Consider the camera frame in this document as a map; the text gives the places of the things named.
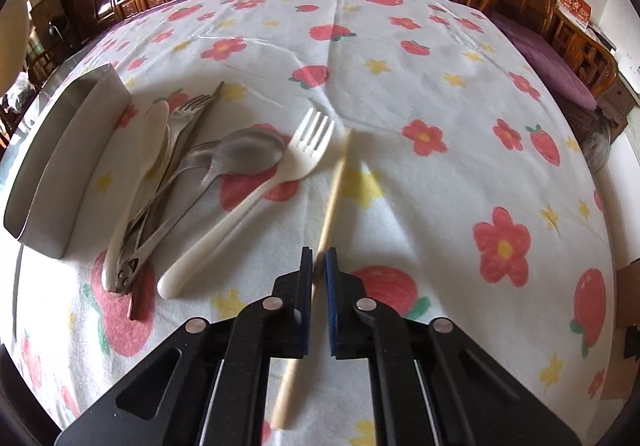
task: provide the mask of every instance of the metal spoon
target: metal spoon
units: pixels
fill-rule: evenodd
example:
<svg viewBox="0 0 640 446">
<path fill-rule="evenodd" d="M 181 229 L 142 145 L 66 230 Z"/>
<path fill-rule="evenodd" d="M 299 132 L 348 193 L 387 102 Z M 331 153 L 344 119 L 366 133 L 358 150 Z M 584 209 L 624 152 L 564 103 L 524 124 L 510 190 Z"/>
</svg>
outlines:
<svg viewBox="0 0 640 446">
<path fill-rule="evenodd" d="M 120 263 L 116 292 L 125 293 L 130 288 L 156 246 L 216 178 L 220 175 L 254 175 L 265 171 L 280 161 L 285 146 L 284 140 L 277 132 L 262 128 L 241 129 L 220 140 L 210 151 L 209 171 L 188 205 L 180 213 L 165 220 L 131 257 Z"/>
</svg>

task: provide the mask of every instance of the metal fork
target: metal fork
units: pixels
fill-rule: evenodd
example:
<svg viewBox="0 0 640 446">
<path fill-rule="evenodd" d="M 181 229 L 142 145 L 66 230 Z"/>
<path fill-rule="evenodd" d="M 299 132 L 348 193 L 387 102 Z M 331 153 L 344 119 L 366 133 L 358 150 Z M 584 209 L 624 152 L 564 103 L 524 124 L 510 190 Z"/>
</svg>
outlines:
<svg viewBox="0 0 640 446">
<path fill-rule="evenodd" d="M 158 282 L 160 296 L 165 299 L 176 296 L 201 269 L 203 263 L 225 236 L 265 193 L 284 182 L 300 180 L 310 174 L 324 155 L 334 127 L 335 121 L 329 122 L 327 116 L 321 119 L 320 112 L 316 113 L 314 108 L 310 108 L 291 137 L 273 177 L 255 188 L 164 273 Z"/>
</svg>

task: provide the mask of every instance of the table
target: table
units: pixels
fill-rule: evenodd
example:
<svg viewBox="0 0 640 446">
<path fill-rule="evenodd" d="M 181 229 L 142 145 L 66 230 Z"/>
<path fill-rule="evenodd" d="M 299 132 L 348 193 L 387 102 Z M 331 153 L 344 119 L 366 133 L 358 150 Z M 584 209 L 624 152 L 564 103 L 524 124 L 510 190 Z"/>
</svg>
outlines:
<svg viewBox="0 0 640 446">
<path fill-rule="evenodd" d="M 0 284 L 3 297 L 17 292 L 15 314 L 2 309 L 2 340 L 61 426 L 186 319 L 237 315 L 317 243 L 335 148 L 310 177 L 267 194 L 179 299 L 159 298 L 154 275 L 266 175 L 225 177 L 172 231 L 148 265 L 141 321 L 102 291 L 145 111 L 161 99 L 177 108 L 224 80 L 196 142 L 254 125 L 290 135 L 310 106 L 337 120 L 336 139 L 354 127 L 332 239 L 341 269 L 405 317 L 452 318 L 586 435 L 614 315 L 602 205 L 553 98 L 484 15 L 445 0 L 182 0 L 111 31 L 69 79 L 108 62 L 132 103 L 65 257 L 24 249 L 19 274 L 6 268 Z M 203 174 L 180 179 L 169 212 Z M 367 366 L 330 359 L 324 310 L 295 430 L 280 440 L 373 444 Z M 283 371 L 273 363 L 267 416 Z"/>
</svg>

